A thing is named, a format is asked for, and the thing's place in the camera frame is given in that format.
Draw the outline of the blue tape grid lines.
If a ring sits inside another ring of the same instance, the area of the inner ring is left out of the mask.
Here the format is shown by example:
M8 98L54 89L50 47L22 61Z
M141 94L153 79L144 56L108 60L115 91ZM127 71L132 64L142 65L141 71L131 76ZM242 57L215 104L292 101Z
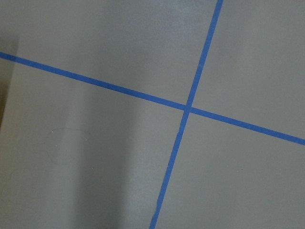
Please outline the blue tape grid lines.
M208 30L207 35L206 35L203 50L202 50L201 55L200 55L200 60L199 60L199 63L198 63L197 69L196 69L196 73L195 73L195 76L194 76L194 79L193 79L193 83L192 83L190 92L188 94L188 99L187 99L186 104L180 104L180 103L177 103L177 102L174 102L174 101L171 101L171 100L166 100L164 98L160 98L158 96L138 92L138 91L135 91L135 90L132 90L132 89L129 89L129 88L125 88L125 87L118 86L118 85L115 85L115 84L112 84L112 83L108 83L108 82L104 82L104 81L97 80L97 79L94 79L94 78L90 78L90 77L87 77L87 76L84 76L84 75L81 75L81 74L76 74L76 73L73 73L73 72L69 72L69 71L66 71L66 70L63 70L63 69L60 69L60 68L56 68L56 67L52 67L52 66L49 66L49 65L46 65L46 64L42 64L42 63L39 63L39 62L31 61L31 60L21 58L21 57L18 57L18 56L12 55L12 54L8 54L8 53L5 53L5 52L0 53L0 57L2 59L5 59L5 60L11 61L11 62L15 62L15 63L18 63L18 64L23 64L23 65L26 65L28 67L32 67L32 68L35 68L35 69L39 69L39 70L43 70L43 71L50 72L50 73L53 73L53 74L57 74L57 75L60 75L60 76L64 76L64 77L74 79L74 80L77 80L77 81L80 81L80 82L92 84L92 85L95 85L95 86L98 86L98 87L101 87L101 88L105 88L105 89L108 89L108 90L111 90L111 91L116 91L116 92L126 94L126 95L129 95L129 96L132 96L132 97L144 99L144 100L149 101L149 102L162 104L162 105L165 105L167 107L172 107L174 109L181 110L183 112L181 122L180 122L180 125L179 125L179 130L178 130L177 136L175 138L173 149L171 151L169 161L168 161L168 165L167 165L167 168L166 168L166 171L165 171L165 174L164 174L161 189L160 189L160 192L158 194L157 201L156 201L154 214L152 215L151 222L150 222L150 225L149 225L149 227L151 229L155 228L156 225L157 225L157 221L158 221L160 211L161 211L162 205L163 205L163 200L164 200L164 197L165 197L165 194L166 194L166 191L167 191L167 187L168 187L168 184L169 184L169 181L170 181L170 178L171 178L174 163L175 163L175 160L176 160L176 157L177 157L177 153L178 153L178 150L179 150L182 138L183 138L183 134L184 134L184 131L185 131L185 127L186 127L186 124L187 124L187 121L188 121L188 118L189 118L190 114L195 114L195 115L199 115L199 116L202 116L202 117L210 118L210 119L213 119L213 120L216 120L216 121L220 121L220 122L223 122L223 123L226 123L226 124L230 124L230 125L234 125L234 126L237 126L237 127L241 127L241 128L244 128L244 129L251 130L251 131L255 131L257 133L272 136L272 137L275 137L275 138L283 139L285 141L296 143L296 144L299 144L299 145L304 145L305 144L305 141L302 138L299 138L299 137L296 137L296 136L293 136L293 135L288 135L288 134L285 134L285 133L281 133L281 132L278 132L278 131L274 131L274 130L271 130L271 129L268 129L268 128L265 128L265 127L261 127L261 126L258 126L258 125L251 124L251 123L236 120L236 119L226 117L226 116L223 116L223 115L220 115L220 114L208 112L208 111L198 109L198 108L195 108L195 107L192 106L195 95L196 95L196 92L197 92L197 88L198 88L198 85L199 85L199 81L200 81L202 72L203 72L204 67L205 67L205 62L206 62L208 52L209 52L209 49L210 49L210 46L211 46L211 43L212 43L212 40L213 40L213 36L214 36L214 32L215 32L215 29L216 29L216 26L217 26L217 23L218 23L218 19L219 19L220 14L221 14L222 6L223 6L223 1L219 0L219 1L216 2L215 9L213 11L213 16L211 18L209 30Z

